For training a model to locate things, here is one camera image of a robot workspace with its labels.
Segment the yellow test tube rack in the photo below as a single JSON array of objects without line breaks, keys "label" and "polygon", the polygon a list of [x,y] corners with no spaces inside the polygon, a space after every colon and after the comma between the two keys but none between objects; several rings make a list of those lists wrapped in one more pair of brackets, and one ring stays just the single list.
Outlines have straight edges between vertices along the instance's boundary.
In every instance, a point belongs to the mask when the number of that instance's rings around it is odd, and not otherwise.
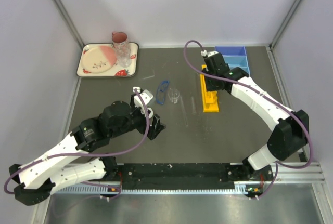
[{"label": "yellow test tube rack", "polygon": [[207,91],[205,76],[202,74],[199,76],[203,112],[219,112],[217,91]]}]

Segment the long thin glass tube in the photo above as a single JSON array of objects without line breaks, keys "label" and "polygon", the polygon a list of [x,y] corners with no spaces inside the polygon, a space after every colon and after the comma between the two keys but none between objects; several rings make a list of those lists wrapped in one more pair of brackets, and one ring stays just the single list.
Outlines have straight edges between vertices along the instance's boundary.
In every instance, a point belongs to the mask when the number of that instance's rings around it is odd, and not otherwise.
[{"label": "long thin glass tube", "polygon": [[184,123],[185,123],[185,126],[188,127],[187,113],[186,113],[186,109],[185,109],[185,105],[184,105],[184,100],[183,100],[182,96],[180,96],[180,102],[181,102],[181,108],[182,108],[182,114],[183,114],[183,118],[184,118]]}]

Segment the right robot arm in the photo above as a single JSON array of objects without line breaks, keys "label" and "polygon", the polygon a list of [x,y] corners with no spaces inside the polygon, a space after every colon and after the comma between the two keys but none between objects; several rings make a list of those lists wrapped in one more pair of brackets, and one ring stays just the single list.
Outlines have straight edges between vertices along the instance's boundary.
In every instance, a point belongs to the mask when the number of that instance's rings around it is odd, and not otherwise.
[{"label": "right robot arm", "polygon": [[267,143],[243,160],[243,175],[255,180],[271,163],[284,161],[308,143],[309,116],[281,105],[240,67],[230,68],[217,51],[201,52],[207,90],[225,90],[256,113],[271,130]]}]

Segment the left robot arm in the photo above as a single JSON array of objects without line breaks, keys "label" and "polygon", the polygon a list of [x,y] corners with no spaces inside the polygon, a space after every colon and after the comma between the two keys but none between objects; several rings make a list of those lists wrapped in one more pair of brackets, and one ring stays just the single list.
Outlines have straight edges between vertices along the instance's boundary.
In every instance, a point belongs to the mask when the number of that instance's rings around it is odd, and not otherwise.
[{"label": "left robot arm", "polygon": [[18,184],[12,193],[17,201],[32,206],[77,183],[114,180],[118,174],[116,156],[137,147],[109,154],[95,154],[94,151],[135,129],[144,139],[153,140],[165,128],[159,115],[151,109],[133,102],[116,101],[104,108],[98,117],[84,120],[36,160],[12,165],[10,178]]}]

